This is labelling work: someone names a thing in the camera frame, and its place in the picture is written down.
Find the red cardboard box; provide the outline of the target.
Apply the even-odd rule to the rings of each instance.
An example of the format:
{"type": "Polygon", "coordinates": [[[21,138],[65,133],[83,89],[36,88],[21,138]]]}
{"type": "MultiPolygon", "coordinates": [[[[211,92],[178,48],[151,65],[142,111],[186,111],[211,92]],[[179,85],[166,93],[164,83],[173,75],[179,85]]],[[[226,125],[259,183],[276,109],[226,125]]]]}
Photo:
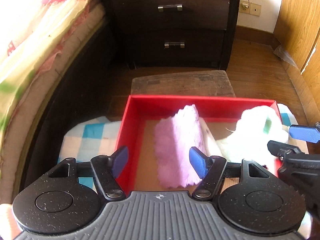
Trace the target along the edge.
{"type": "Polygon", "coordinates": [[[157,178],[157,161],[153,153],[153,129],[159,120],[175,115],[186,105],[195,105],[200,117],[214,135],[232,128],[243,111],[257,106],[271,107],[277,115],[276,101],[265,99],[227,98],[213,96],[131,95],[121,122],[117,147],[127,146],[129,161],[117,182],[125,191],[165,191],[157,178]]]}

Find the small wooden stool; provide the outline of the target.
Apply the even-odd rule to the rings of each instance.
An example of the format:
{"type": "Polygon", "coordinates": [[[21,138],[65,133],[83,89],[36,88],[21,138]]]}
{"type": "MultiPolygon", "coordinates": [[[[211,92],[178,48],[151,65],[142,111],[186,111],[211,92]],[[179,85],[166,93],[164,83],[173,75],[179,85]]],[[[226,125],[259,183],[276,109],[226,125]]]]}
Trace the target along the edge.
{"type": "Polygon", "coordinates": [[[137,77],[132,80],[131,94],[235,97],[233,87],[224,70],[137,77]]]}

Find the mint green knitted cloth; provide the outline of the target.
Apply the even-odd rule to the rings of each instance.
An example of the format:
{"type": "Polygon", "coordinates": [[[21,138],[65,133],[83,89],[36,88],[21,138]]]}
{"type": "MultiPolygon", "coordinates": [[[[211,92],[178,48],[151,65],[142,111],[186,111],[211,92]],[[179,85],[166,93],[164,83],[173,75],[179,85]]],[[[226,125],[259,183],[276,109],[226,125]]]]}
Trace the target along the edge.
{"type": "Polygon", "coordinates": [[[224,139],[217,140],[222,156],[229,162],[241,163],[253,160],[272,170],[276,158],[269,152],[270,141],[287,143],[289,134],[276,111],[268,106],[257,106],[243,111],[235,130],[224,139]]]}

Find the dark wooden nightstand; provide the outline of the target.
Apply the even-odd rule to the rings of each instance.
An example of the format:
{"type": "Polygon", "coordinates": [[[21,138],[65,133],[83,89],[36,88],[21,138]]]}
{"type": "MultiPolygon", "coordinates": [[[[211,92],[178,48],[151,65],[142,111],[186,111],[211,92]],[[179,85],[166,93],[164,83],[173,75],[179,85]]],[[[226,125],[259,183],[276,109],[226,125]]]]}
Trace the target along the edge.
{"type": "Polygon", "coordinates": [[[131,67],[226,70],[240,0],[101,0],[111,41],[131,67]]]}

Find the wall power outlet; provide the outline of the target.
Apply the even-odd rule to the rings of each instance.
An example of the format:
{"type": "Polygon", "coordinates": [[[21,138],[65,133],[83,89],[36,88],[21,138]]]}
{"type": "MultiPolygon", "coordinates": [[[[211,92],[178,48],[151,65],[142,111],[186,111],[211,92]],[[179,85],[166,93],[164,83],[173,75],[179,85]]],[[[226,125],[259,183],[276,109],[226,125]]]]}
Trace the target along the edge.
{"type": "Polygon", "coordinates": [[[250,14],[253,16],[260,16],[261,5],[255,3],[249,3],[246,1],[240,1],[239,12],[244,14],[250,14]]]}

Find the purple fluffy cloth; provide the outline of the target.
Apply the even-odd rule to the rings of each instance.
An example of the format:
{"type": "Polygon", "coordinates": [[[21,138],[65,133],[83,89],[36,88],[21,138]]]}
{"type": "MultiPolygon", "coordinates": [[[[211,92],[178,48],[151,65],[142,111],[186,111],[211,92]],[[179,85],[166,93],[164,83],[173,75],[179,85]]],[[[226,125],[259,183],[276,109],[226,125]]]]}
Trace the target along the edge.
{"type": "Polygon", "coordinates": [[[154,154],[162,187],[177,188],[198,184],[201,179],[189,160],[189,150],[204,152],[199,114],[195,105],[186,105],[154,129],[154,154]]]}

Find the wooden wardrobe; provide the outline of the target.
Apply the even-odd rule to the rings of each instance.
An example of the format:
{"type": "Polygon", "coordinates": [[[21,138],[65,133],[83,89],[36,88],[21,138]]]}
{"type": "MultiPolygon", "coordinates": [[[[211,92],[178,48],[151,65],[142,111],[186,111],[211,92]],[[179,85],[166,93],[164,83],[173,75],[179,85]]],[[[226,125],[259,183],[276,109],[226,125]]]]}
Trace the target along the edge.
{"type": "Polygon", "coordinates": [[[284,68],[302,104],[306,121],[319,121],[319,0],[282,0],[274,36],[296,66],[284,68]]]}

